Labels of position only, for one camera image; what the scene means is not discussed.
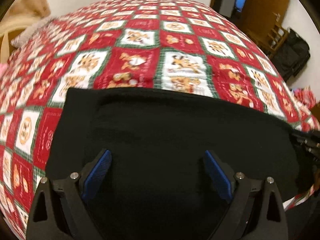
blue gripper pad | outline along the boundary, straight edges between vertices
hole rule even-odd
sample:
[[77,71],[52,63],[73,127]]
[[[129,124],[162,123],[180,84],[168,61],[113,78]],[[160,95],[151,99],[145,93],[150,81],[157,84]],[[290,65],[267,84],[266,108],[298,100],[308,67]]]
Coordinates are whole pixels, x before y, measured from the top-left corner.
[[81,172],[84,181],[80,182],[82,184],[81,199],[83,202],[88,203],[89,200],[92,200],[96,196],[110,168],[111,162],[111,152],[103,150],[93,162],[86,164]]
[[204,168],[220,198],[231,203],[236,186],[233,169],[209,151],[204,154]]

door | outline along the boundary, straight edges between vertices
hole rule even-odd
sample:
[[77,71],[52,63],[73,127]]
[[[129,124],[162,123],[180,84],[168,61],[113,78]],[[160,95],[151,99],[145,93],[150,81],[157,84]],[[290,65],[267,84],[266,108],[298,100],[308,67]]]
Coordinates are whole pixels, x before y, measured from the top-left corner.
[[288,5],[289,0],[246,0],[239,28],[244,33],[250,30],[261,40],[267,41],[267,35],[275,22],[282,23]]

screw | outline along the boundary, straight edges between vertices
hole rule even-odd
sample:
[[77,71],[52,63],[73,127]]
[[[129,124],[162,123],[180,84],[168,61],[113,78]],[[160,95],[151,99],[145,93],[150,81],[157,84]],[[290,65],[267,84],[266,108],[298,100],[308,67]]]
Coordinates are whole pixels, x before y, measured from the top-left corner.
[[40,180],[40,182],[41,182],[42,184],[46,183],[47,181],[48,181],[48,178],[47,178],[47,177],[43,177],[43,178]]
[[236,177],[237,177],[238,179],[243,179],[245,176],[244,176],[244,174],[243,174],[242,172],[237,172],[237,173],[236,173]]
[[267,177],[267,182],[273,184],[275,182],[275,179],[273,177]]
[[70,174],[71,179],[77,179],[78,177],[79,177],[79,173],[77,173],[77,172],[73,172]]

black cloth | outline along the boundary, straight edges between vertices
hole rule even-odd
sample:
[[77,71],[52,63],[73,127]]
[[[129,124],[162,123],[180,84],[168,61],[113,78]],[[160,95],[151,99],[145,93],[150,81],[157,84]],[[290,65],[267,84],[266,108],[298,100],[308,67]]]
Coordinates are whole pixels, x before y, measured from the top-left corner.
[[276,117],[208,97],[143,88],[69,89],[46,166],[62,179],[101,149],[113,162],[89,203],[101,232],[119,239],[206,239],[227,206],[202,157],[214,150],[234,171],[274,177],[283,200],[313,183],[312,160]]
[[294,30],[272,58],[272,63],[284,79],[296,76],[310,59],[310,47]]

patterned bedspread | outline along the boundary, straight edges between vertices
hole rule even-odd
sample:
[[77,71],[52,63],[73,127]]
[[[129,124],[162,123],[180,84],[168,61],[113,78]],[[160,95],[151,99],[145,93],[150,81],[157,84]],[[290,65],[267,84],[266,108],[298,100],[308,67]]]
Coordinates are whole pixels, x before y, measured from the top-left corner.
[[51,22],[8,63],[0,80],[0,207],[21,236],[70,87],[193,93],[319,129],[260,49],[192,0],[94,3]]

